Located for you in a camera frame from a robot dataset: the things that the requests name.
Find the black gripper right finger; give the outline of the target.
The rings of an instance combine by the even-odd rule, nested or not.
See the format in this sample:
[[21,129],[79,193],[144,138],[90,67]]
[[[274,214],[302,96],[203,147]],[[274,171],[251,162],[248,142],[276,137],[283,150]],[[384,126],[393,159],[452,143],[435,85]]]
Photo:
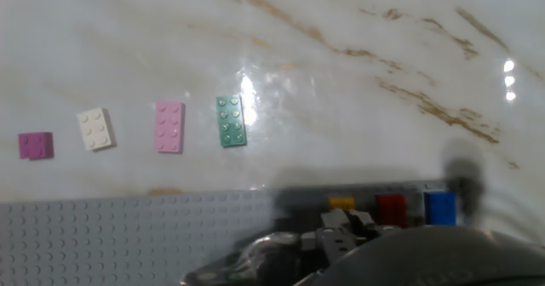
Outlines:
[[352,232],[360,237],[381,237],[392,232],[398,232],[399,226],[379,225],[368,212],[350,209],[347,212]]

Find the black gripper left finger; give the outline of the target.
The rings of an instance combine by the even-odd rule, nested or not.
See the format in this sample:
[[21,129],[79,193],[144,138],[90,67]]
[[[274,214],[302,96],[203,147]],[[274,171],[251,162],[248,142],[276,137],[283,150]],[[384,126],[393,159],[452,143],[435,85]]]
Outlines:
[[323,225],[301,235],[301,251],[320,255],[329,265],[357,247],[353,235],[345,228],[350,220],[342,209],[320,215]]

